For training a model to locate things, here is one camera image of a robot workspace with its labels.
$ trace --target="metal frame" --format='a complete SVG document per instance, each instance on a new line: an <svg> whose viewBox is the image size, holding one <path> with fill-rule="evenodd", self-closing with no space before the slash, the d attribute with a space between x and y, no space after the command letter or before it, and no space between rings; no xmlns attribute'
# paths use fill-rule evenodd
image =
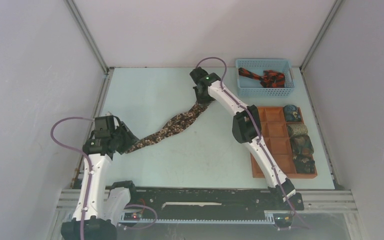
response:
<svg viewBox="0 0 384 240"><path fill-rule="evenodd" d="M302 194L304 210L302 214L343 214L351 240L365 240L364 228L358 215L357 206L350 190L298 190ZM104 204L110 191L105 190ZM80 197L79 189L61 191L58 204L52 219L47 240L62 240L61 224L71 219ZM289 213L289 211L266 211L267 214Z"/></svg>
<svg viewBox="0 0 384 240"><path fill-rule="evenodd" d="M307 65L309 64L314 52L316 51L317 47L319 46L320 42L322 41L323 37L325 36L326 32L328 31L329 26L331 25L332 21L334 20L336 14L338 13L338 10L342 6L342 4L345 2L345 0L336 0L333 4L332 8L330 9L329 14L326 17L326 20L324 20L323 25L320 28L320 31L318 32L317 36L315 37L314 42L312 43L310 49L307 52L307 55L304 58L304 61L302 61L302 64L300 66L301 70L305 70Z"/></svg>
<svg viewBox="0 0 384 240"><path fill-rule="evenodd" d="M92 49L92 52L95 55L96 59L98 60L99 65L101 66L103 72L107 74L109 71L109 68L105 63L104 58L102 57L102 54L99 51L99 48L94 38L92 37L91 32L88 29L88 26L86 26L85 20L83 19L82 14L80 14L79 8L77 7L75 1L74 0L64 0L64 1L67 4L67 7L70 10L72 16L74 17L75 22L80 28L81 33L86 38L86 42L89 44L90 48Z"/></svg>

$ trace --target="floor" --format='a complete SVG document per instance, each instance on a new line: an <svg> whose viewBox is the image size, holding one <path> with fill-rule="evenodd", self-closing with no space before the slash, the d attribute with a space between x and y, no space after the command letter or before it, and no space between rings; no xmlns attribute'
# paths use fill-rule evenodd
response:
<svg viewBox="0 0 384 240"><path fill-rule="evenodd" d="M195 103L189 77L192 68L116 68L102 114L111 112L143 138L158 131L171 117ZM206 68L219 76L223 68ZM334 189L321 137L301 72L293 69L295 89L288 97L240 97L256 106L301 108L314 146L318 176L292 179L296 189ZM229 68L226 86L237 94L236 69ZM232 136L232 118L213 102L187 130L130 154L115 154L107 185L133 180L143 187L267 188L263 178L253 178L250 153Z"/></svg>

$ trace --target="cable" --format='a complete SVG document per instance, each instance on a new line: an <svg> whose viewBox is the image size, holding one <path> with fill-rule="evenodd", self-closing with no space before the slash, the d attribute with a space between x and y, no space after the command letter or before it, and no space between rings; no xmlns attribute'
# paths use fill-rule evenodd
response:
<svg viewBox="0 0 384 240"><path fill-rule="evenodd" d="M89 171L89 178L88 178L87 184L86 184L86 191L85 191L84 200L83 200L83 209L81 210L81 218L80 218L80 240L85 240L85 214L86 214L85 208L88 206L89 190L91 188L91 182L92 182L92 174L90 174L90 172L92 171L92 161L89 158L89 156L84 151L82 151L81 149L75 148L75 147L72 147L69 145L65 145L64 143L61 143L60 141L58 141L54 137L54 130L57 127L57 125L64 122L64 121L71 120L71 119L88 120L88 121L92 121L92 122L94 121L91 118L85 118L85 117L81 117L81 116L71 116L71 117L63 118L63 119L57 121L52 126L52 128L50 129L50 138L56 144L60 145L61 147L66 148L66 149L70 149L70 150L75 151L75 152L78 152L81 155L83 155L83 157L85 157L87 159L87 164L89 165L90 171Z"/></svg>
<svg viewBox="0 0 384 240"><path fill-rule="evenodd" d="M249 116L249 119L251 119L251 122L252 122L252 125L254 126L254 129L255 131L257 132L258 134L258 145L259 147L263 150L263 152L265 153L265 156L267 157L268 161L270 162L271 164L271 168L274 170L274 176L276 177L276 181L277 181L277 184L279 185L280 187L280 190L282 191L282 194L283 196L285 197L286 199L286 202L287 204L289 205L290 209L293 211L294 213L294 216L296 215L299 220L305 225L305 226L294 226L293 228L305 228L305 229L311 229L311 227L304 221L304 219L297 213L297 211L295 210L295 207L293 206L293 204L291 203L291 201L289 200L288 198L288 195L286 194L285 192L285 189L283 188L282 184L281 184L281 180L279 179L279 175L277 173L277 171L275 170L275 164L273 163L270 155L267 153L266 149L263 147L263 145L261 144L261 140L262 140L262 136L261 136L261 132L259 130L259 128L257 127L257 123L255 122L251 112L244 106L242 106L237 100L235 97L233 97L230 93L228 93L227 91L225 91L225 86L223 84L223 81L225 79L225 76L226 76L226 72L228 71L228 66L226 64L226 62L219 58L219 57L215 57L215 56L210 56L210 57L206 57L204 59L202 59L201 61L198 62L198 64L196 65L196 67L198 67L203 61L205 60L208 60L208 59L217 59L219 61L221 61L224 65L224 73L223 75L221 76L221 80L220 80L220 88L222 90L222 92L224 92L231 100L233 100L240 108L244 109L246 111L246 113L248 114Z"/></svg>
<svg viewBox="0 0 384 240"><path fill-rule="evenodd" d="M143 203L144 206L146 206L145 200L143 198L139 199ZM140 211L140 214L143 214L145 211L145 208L142 208L142 211Z"/></svg>
<svg viewBox="0 0 384 240"><path fill-rule="evenodd" d="M155 216L155 219L150 224L148 224L146 226L142 226L142 227L124 226L125 229L131 229L131 230L147 229L147 228L151 227L152 225L154 225L157 222L158 215L157 215L157 212L152 207L145 206L145 205L140 205L140 204L129 204L129 205L126 205L124 208L126 209L126 208L132 208L132 207L144 208L144 209L150 210L153 213L153 215Z"/></svg>

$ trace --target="blue plastic basket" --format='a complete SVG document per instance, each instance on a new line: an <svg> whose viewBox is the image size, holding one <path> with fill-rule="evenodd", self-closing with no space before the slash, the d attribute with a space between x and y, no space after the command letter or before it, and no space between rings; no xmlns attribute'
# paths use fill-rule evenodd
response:
<svg viewBox="0 0 384 240"><path fill-rule="evenodd" d="M264 88L260 81L239 76L238 69L244 68L262 76L264 70L274 70L285 75L285 88ZM237 93L243 97L287 97L294 90L291 63L287 59L248 58L236 59Z"/></svg>

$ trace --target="rolled necktie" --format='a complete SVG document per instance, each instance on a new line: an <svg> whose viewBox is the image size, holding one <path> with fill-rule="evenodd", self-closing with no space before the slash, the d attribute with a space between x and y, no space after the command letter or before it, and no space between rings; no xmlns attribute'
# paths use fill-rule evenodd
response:
<svg viewBox="0 0 384 240"><path fill-rule="evenodd" d="M313 144L307 135L291 137L290 146L293 153L297 155L311 155L314 153Z"/></svg>
<svg viewBox="0 0 384 240"><path fill-rule="evenodd" d="M287 133L290 138L309 134L309 130L304 123L294 123L287 125Z"/></svg>
<svg viewBox="0 0 384 240"><path fill-rule="evenodd" d="M314 174L316 173L316 162L309 156L293 155L293 164L295 165L297 174Z"/></svg>
<svg viewBox="0 0 384 240"><path fill-rule="evenodd" d="M161 142L162 140L169 138L171 136L177 135L184 130L186 130L190 125L192 125L195 120L207 110L210 103L207 104L198 104L195 103L189 111L177 114L172 117L168 122L161 128L161 130L153 133L145 138L139 140L135 145L129 148L125 153L129 154L136 150L142 149L146 146L151 146Z"/></svg>
<svg viewBox="0 0 384 240"><path fill-rule="evenodd" d="M302 122L300 111L295 105L286 105L283 107L283 114L286 122Z"/></svg>

